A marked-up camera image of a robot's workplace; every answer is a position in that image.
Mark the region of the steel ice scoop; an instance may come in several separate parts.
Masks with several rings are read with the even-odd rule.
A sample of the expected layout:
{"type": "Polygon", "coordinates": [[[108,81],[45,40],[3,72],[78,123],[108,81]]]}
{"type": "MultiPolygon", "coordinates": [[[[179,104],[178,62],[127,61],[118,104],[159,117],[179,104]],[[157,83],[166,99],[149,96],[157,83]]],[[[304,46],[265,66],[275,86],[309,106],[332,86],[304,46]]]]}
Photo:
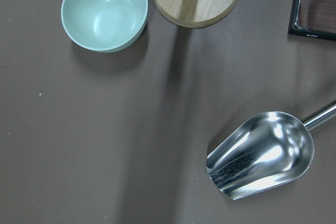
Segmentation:
{"type": "Polygon", "coordinates": [[[304,120],[280,111],[256,114],[208,154],[206,171],[232,200],[294,181],[314,157],[310,132],[334,117],[335,102],[304,120]]]}

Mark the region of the mint green bowl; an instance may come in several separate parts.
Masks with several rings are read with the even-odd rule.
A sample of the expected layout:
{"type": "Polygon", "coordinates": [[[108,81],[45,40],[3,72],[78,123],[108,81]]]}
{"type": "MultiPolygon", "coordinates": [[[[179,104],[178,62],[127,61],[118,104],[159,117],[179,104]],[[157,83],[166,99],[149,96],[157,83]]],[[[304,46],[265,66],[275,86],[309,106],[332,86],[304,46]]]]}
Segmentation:
{"type": "Polygon", "coordinates": [[[68,37],[95,52],[116,52],[142,34],[148,0],[62,0],[60,17],[68,37]]]}

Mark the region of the black glass rack tray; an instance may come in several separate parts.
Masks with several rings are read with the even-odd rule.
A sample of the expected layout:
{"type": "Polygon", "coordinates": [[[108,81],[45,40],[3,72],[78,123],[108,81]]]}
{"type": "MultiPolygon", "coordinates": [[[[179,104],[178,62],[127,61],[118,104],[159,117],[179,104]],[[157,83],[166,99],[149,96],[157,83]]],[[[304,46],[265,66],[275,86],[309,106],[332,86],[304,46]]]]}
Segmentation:
{"type": "Polygon", "coordinates": [[[292,0],[288,33],[335,41],[335,0],[292,0]]]}

